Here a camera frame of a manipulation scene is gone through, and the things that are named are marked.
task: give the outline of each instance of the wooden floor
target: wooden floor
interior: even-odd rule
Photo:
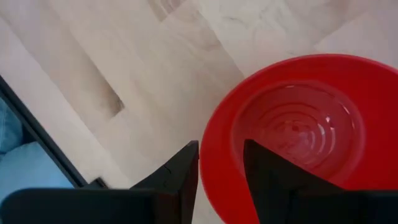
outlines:
[[[322,52],[398,67],[395,0],[0,0],[0,74],[88,181],[125,188],[237,83]],[[222,223],[199,184],[194,223]]]

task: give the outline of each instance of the black plastic part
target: black plastic part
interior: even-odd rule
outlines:
[[[345,191],[253,140],[244,166],[260,223],[398,223],[397,191]]]
[[[97,178],[94,181],[92,181],[90,184],[84,186],[83,189],[98,190],[98,189],[108,189],[108,187],[101,178]]]
[[[10,107],[24,125],[25,130],[43,147],[72,185],[74,187],[86,186],[88,184],[87,181],[80,175],[73,164],[1,76],[0,98],[7,103],[8,107]]]
[[[130,190],[22,190],[5,199],[0,217],[2,224],[191,223],[197,183],[194,141]]]
[[[176,195],[179,223],[191,223],[198,186],[198,141],[189,142],[153,174],[131,189],[152,189]]]

